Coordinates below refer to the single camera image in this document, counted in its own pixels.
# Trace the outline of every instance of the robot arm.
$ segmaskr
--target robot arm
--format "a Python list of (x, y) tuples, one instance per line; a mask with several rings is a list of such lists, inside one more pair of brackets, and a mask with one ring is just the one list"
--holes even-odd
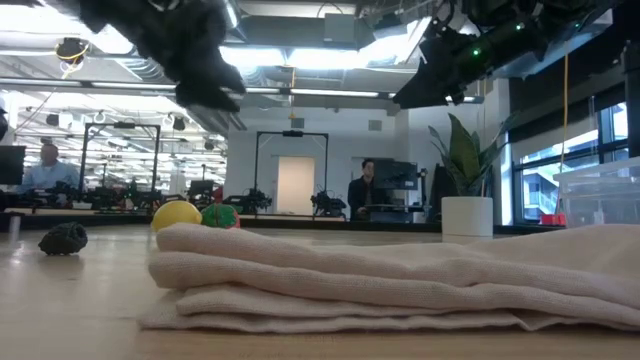
[[(32, 6), (36, 0), (0, 0)], [(624, 0), (441, 0), (420, 44), (418, 72), (394, 97), (402, 108), (455, 104), (467, 85), (533, 52), (542, 60), (550, 43), (569, 38)], [(212, 0), (57, 0), (94, 32), (107, 24), (151, 57), (175, 81), (182, 106), (198, 104), (226, 111), (238, 105), (222, 88), (244, 93), (237, 69), (222, 59), (224, 9)], [(482, 34), (464, 35), (448, 24), (456, 6)]]
[[(467, 85), (490, 76), (520, 56), (533, 52), (544, 60), (551, 43), (569, 39), (623, 0), (443, 0), (449, 16), (438, 10), (420, 45), (417, 74), (393, 101), (402, 108), (447, 105), (464, 100)], [(481, 31), (465, 35), (451, 29), (456, 3)]]
[[(225, 9), (211, 0), (47, 0), (82, 20), (94, 32), (107, 24), (117, 29), (145, 58), (153, 58), (175, 81), (176, 99), (230, 112), (238, 105), (222, 88), (244, 93), (237, 69), (224, 62)], [(0, 4), (38, 6), (36, 0), (0, 0)]]

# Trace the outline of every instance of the doorway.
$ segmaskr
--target doorway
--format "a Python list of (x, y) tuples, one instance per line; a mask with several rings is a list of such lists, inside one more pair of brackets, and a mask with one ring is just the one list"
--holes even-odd
[(316, 160), (312, 157), (280, 156), (276, 213), (312, 215)]

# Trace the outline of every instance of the white pot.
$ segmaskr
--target white pot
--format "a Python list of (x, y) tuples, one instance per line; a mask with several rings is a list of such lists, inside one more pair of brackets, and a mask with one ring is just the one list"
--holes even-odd
[(492, 238), (493, 199), (472, 196), (442, 198), (442, 235), (445, 241), (447, 237)]

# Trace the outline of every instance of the wooden table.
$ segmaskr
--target wooden table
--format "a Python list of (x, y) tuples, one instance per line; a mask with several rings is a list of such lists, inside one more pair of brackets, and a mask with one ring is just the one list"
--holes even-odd
[[(308, 244), (438, 241), (435, 234), (264, 230)], [(89, 228), (79, 256), (46, 257), (43, 232), (0, 234), (0, 359), (639, 359), (635, 334), (596, 328), (244, 335), (140, 332), (135, 318), (162, 290), (146, 271), (147, 226)]]

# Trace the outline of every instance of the person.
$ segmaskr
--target person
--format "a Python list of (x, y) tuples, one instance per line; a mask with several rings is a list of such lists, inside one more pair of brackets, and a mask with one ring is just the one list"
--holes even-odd
[(365, 206), (388, 202), (387, 193), (373, 187), (373, 176), (373, 160), (365, 159), (362, 162), (362, 177), (349, 184), (348, 202), (351, 207), (351, 221), (369, 221), (369, 213)]
[(18, 194), (29, 190), (46, 190), (56, 186), (58, 181), (64, 182), (73, 189), (78, 188), (80, 177), (76, 169), (69, 164), (58, 161), (58, 147), (44, 144), (40, 149), (40, 165), (32, 167), (23, 177)]

